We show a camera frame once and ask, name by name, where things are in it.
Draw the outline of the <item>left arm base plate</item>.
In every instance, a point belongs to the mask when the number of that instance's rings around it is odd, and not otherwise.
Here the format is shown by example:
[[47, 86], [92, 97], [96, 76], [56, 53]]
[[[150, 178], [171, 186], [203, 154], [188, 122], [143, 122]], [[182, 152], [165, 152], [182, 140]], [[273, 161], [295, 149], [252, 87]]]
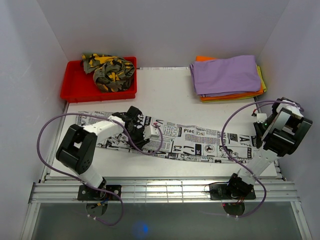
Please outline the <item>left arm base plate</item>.
[[[122, 186], [121, 185], [106, 185], [105, 190], [121, 196]], [[116, 201], [118, 198], [113, 194], [101, 192], [99, 190], [94, 190], [85, 185], [81, 185], [78, 189], [77, 200], [78, 201]]]

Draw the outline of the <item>red plastic bin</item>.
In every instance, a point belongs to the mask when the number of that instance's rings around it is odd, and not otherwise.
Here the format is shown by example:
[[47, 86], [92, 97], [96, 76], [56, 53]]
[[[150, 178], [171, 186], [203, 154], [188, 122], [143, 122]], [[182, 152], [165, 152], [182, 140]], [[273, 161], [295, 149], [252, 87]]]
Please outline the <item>red plastic bin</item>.
[[68, 62], [66, 65], [60, 98], [68, 103], [134, 99], [137, 93], [137, 86], [137, 71], [135, 71], [128, 90], [101, 92], [94, 83], [93, 73], [86, 74], [82, 61], [75, 60]]

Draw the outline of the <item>folded yellow trousers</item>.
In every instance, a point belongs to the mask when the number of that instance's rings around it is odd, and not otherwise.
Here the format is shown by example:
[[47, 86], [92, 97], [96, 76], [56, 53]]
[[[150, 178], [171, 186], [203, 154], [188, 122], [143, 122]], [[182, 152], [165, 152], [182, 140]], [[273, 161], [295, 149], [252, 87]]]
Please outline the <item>folded yellow trousers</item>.
[[266, 87], [266, 84], [265, 84], [263, 76], [262, 76], [261, 68], [258, 65], [256, 66], [256, 68], [257, 68], [257, 73], [258, 73], [258, 75], [260, 77], [262, 90], [265, 93], [267, 91], [267, 87]]

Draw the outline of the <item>camouflage trousers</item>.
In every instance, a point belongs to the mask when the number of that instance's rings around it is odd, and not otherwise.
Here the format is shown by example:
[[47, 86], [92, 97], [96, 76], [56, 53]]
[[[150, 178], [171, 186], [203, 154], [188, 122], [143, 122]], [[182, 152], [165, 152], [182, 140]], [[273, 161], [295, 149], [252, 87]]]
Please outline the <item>camouflage trousers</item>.
[[136, 68], [120, 56], [83, 53], [83, 70], [93, 74], [93, 82], [102, 93], [124, 92], [131, 87]]

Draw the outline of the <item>newspaper print trousers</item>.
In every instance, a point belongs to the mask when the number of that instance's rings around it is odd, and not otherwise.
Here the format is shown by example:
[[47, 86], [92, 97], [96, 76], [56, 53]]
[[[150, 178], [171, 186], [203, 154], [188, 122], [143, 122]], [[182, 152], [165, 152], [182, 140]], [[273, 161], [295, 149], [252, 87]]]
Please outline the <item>newspaper print trousers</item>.
[[220, 130], [182, 125], [153, 116], [143, 116], [145, 126], [157, 124], [163, 136], [152, 137], [143, 146], [145, 153], [160, 149], [155, 156], [164, 159], [202, 162], [233, 163], [237, 159], [246, 164], [258, 151], [256, 136], [221, 133]]

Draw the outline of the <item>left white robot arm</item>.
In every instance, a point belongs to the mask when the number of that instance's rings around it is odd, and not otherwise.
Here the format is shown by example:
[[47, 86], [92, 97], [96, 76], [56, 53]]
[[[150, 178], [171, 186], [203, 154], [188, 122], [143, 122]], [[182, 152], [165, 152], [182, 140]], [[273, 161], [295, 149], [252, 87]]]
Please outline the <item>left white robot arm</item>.
[[86, 126], [73, 124], [68, 128], [55, 157], [81, 181], [89, 184], [88, 193], [95, 200], [100, 200], [106, 195], [107, 184], [92, 164], [97, 144], [127, 132], [133, 144], [141, 150], [152, 135], [158, 134], [157, 128], [143, 125], [142, 120], [142, 112], [131, 106], [128, 111], [115, 112], [106, 120]]

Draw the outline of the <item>aluminium mounting rail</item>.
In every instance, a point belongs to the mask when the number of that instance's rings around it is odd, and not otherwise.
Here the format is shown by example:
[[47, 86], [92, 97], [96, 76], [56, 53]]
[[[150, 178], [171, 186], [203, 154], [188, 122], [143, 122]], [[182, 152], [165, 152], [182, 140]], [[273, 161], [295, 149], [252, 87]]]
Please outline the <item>aluminium mounting rail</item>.
[[[299, 194], [290, 181], [264, 181], [264, 187], [255, 185], [254, 202], [298, 202]], [[209, 182], [205, 180], [122, 181], [121, 199], [124, 203], [207, 203], [211, 201]], [[30, 203], [89, 203], [77, 200], [81, 184], [75, 181], [36, 183]]]

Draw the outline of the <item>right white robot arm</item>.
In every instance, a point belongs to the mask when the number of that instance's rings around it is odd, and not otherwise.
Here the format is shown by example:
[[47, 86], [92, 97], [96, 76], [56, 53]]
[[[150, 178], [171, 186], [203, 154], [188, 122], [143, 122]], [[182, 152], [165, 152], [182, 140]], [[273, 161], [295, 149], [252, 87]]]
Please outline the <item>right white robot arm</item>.
[[230, 198], [247, 197], [269, 165], [296, 151], [313, 124], [302, 112], [299, 103], [282, 97], [273, 102], [270, 116], [256, 115], [253, 126], [257, 152], [247, 165], [241, 164], [240, 170], [231, 175], [225, 187]]

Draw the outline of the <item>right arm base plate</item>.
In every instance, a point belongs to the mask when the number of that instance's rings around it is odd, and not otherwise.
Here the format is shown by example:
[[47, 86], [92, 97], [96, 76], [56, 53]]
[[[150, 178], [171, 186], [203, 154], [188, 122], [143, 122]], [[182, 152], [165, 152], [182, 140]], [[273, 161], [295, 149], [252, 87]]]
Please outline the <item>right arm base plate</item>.
[[240, 195], [235, 195], [227, 191], [226, 183], [211, 183], [208, 185], [211, 200], [239, 200]]

